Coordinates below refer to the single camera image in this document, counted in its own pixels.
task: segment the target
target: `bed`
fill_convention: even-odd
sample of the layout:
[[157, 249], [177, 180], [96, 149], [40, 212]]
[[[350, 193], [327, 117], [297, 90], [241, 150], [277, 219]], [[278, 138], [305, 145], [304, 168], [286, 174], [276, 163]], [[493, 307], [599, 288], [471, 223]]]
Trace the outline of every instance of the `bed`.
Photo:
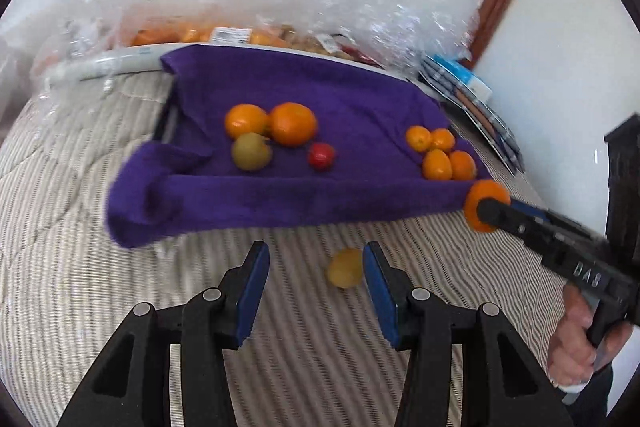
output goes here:
[[[324, 270], [335, 251], [378, 241], [392, 265], [447, 302], [497, 303], [544, 365], [562, 313], [562, 280], [502, 232], [481, 235], [462, 213], [393, 222], [188, 233], [126, 250], [105, 227], [120, 166], [154, 131], [171, 76], [121, 74], [33, 98], [0, 149], [0, 378], [34, 427], [54, 426], [82, 376], [140, 301], [187, 302], [241, 263], [254, 240], [271, 269], [251, 337], [225, 361], [239, 426], [393, 425], [408, 362], [385, 341], [365, 285], [340, 290]], [[491, 174], [527, 203], [462, 120]], [[449, 424], [460, 423], [462, 350], [452, 352]], [[170, 374], [182, 425], [179, 353]]]

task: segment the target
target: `human hand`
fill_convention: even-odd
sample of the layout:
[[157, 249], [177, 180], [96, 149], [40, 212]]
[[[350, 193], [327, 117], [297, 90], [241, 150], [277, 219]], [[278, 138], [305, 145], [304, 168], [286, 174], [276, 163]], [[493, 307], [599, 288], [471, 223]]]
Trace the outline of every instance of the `human hand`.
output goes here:
[[593, 367], [596, 349], [587, 340], [593, 312], [580, 290], [567, 283], [562, 290], [564, 316], [549, 341], [546, 368], [549, 376], [559, 385], [575, 385], [588, 381], [594, 371], [611, 362], [629, 340], [633, 326], [627, 322], [616, 325], [602, 341], [604, 348], [598, 367]]

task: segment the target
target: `orange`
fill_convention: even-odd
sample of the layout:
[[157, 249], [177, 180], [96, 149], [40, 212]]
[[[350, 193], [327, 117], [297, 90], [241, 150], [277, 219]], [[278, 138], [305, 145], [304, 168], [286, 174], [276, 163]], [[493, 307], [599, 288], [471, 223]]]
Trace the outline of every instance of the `orange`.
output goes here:
[[407, 129], [404, 134], [409, 147], [415, 152], [426, 152], [431, 145], [431, 133], [421, 125], [414, 125]]
[[257, 44], [259, 46], [272, 46], [275, 48], [290, 48], [288, 42], [282, 40], [276, 35], [271, 35], [267, 32], [261, 32], [255, 30], [251, 32], [251, 37], [249, 37], [249, 44]]
[[131, 41], [131, 46], [148, 46], [150, 44], [165, 44], [167, 42], [180, 42], [180, 35], [174, 27], [156, 26], [141, 29]]
[[449, 129], [436, 129], [431, 133], [431, 148], [449, 152], [456, 144], [456, 138]]
[[429, 151], [422, 160], [422, 175], [428, 180], [449, 181], [453, 175], [449, 157], [439, 149]]
[[209, 42], [213, 30], [222, 24], [207, 24], [200, 30], [200, 42]]
[[193, 21], [185, 21], [178, 25], [180, 42], [200, 42], [200, 27]]
[[494, 200], [498, 200], [501, 203], [511, 204], [511, 197], [506, 188], [493, 180], [480, 180], [474, 183], [466, 195], [463, 208], [466, 222], [476, 232], [493, 232], [496, 227], [483, 223], [478, 217], [478, 203], [484, 198], [494, 198]]
[[476, 179], [478, 168], [476, 168], [476, 162], [469, 153], [453, 151], [449, 155], [449, 161], [451, 162], [453, 179], [462, 182]]
[[269, 115], [257, 105], [241, 103], [231, 108], [225, 117], [225, 130], [230, 138], [248, 132], [266, 135], [269, 128]]
[[300, 103], [286, 102], [271, 111], [271, 137], [280, 145], [299, 147], [318, 132], [316, 115]]

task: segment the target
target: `blue gripper pad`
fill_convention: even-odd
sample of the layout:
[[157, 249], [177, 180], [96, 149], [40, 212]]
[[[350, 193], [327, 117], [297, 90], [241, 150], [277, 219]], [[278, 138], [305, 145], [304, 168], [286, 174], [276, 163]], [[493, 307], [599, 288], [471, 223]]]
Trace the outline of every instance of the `blue gripper pad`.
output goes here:
[[391, 347], [397, 349], [400, 345], [400, 332], [398, 328], [398, 306], [394, 302], [386, 283], [382, 269], [378, 264], [371, 247], [367, 245], [362, 251], [364, 265], [364, 277], [367, 280], [369, 295], [373, 301], [373, 307], [378, 315], [378, 323], [382, 334], [388, 340]]
[[[254, 325], [255, 314], [258, 311], [258, 304], [262, 297], [262, 290], [267, 281], [269, 274], [269, 247], [265, 243], [261, 243], [257, 253], [251, 272], [244, 285], [244, 290], [238, 299], [238, 327], [236, 328], [236, 341], [238, 346], [242, 345], [245, 338], [251, 333]], [[245, 263], [250, 262], [250, 252]]]
[[544, 210], [535, 206], [531, 206], [530, 204], [524, 203], [523, 201], [511, 198], [511, 208], [519, 210], [523, 214], [527, 214], [527, 216], [540, 217], [544, 221], [549, 221]]

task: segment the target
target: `red apple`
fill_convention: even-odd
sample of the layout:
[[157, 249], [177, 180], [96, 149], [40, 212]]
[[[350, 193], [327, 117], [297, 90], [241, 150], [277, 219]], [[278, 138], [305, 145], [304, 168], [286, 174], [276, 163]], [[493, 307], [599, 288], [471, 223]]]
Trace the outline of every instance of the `red apple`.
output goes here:
[[328, 143], [312, 143], [306, 159], [316, 171], [326, 171], [334, 163], [335, 149]]

